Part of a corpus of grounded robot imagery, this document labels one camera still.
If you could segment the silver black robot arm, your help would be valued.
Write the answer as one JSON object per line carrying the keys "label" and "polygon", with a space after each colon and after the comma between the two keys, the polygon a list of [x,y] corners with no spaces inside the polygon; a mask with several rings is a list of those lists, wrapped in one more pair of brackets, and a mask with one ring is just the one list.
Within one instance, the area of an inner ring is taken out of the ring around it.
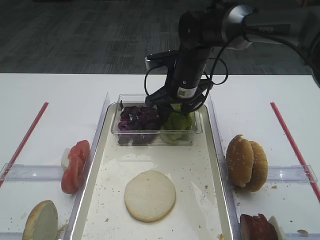
{"label": "silver black robot arm", "polygon": [[173,105],[189,114],[206,101],[214,82],[205,78],[205,67],[213,49],[244,50],[254,42],[282,44],[296,52],[320,81],[320,8],[258,11],[248,5],[215,2],[205,11],[188,11],[178,23],[179,49],[148,55],[149,71],[166,67],[164,86],[147,94],[145,104],[157,107],[162,123]]}

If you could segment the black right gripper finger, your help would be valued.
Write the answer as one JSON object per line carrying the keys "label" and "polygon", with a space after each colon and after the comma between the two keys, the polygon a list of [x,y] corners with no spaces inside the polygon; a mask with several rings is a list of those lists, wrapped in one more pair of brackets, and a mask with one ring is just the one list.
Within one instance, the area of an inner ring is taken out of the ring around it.
{"label": "black right gripper finger", "polygon": [[168,121],[170,114],[172,113],[172,106],[170,104],[158,104],[157,111],[158,111],[158,119],[160,123],[160,128],[165,129],[165,124]]}
{"label": "black right gripper finger", "polygon": [[191,112],[191,105],[189,103],[182,103],[180,106],[181,113],[187,116]]}

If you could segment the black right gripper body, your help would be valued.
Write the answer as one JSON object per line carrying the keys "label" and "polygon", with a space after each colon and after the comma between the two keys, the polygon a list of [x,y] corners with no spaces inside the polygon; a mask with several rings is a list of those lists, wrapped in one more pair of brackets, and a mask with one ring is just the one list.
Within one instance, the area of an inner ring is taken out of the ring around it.
{"label": "black right gripper body", "polygon": [[[191,111],[198,110],[205,102],[207,94],[204,91],[212,89],[213,82],[209,79],[201,79],[209,56],[210,47],[196,47],[187,49],[181,46],[174,66],[167,68],[164,86],[148,93],[145,104],[148,107],[165,104],[190,104]],[[150,73],[160,67],[147,70]]]}

